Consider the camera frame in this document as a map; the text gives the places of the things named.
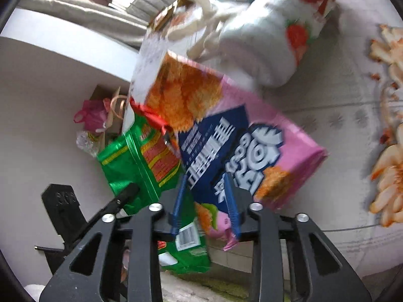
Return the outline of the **green snack bag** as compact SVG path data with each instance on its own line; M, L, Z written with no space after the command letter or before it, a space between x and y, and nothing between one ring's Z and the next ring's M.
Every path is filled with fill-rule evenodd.
M183 174L179 159L160 132L139 115L130 129L98 153L97 159L115 195L130 183L140 187L138 196L124 206L128 215L157 203L163 192L176 188ZM176 240L159 241L158 258L163 268L178 274L205 273L210 269L206 239L190 192L183 199Z

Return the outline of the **pink cracker box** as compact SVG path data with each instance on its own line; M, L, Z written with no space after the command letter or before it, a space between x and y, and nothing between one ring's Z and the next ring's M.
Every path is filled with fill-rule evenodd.
M232 249L223 176L276 210L326 159L326 149L225 74L167 51L142 57L130 89L173 128L170 149L188 175L199 223Z

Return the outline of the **red wrapper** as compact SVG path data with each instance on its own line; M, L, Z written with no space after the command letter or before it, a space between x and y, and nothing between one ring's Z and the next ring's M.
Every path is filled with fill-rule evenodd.
M154 109L144 104L137 103L133 97L129 98L129 103L134 114L144 117L148 124L159 131L162 135L173 132L173 128Z

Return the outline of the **pink gift bag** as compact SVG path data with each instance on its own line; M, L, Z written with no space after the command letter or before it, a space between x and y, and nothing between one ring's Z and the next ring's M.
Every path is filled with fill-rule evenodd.
M127 98L126 95L116 95L103 100L85 100L73 121L82 123L87 132L101 134L113 125L114 119L124 120Z

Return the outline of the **white strawberry tissue pack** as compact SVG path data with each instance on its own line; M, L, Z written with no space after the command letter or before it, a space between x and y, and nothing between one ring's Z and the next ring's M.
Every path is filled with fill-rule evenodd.
M335 0L254 0L228 21L219 51L262 85L280 87L319 36Z

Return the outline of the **white crumpled plastic bag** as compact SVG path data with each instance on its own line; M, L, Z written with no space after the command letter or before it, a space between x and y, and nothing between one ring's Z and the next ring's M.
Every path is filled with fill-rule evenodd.
M203 31L202 35L186 51L192 60L210 59L219 53L220 34L235 16L246 10L246 4L217 0L189 0L196 5L195 16L171 26L166 33L170 42L176 42Z

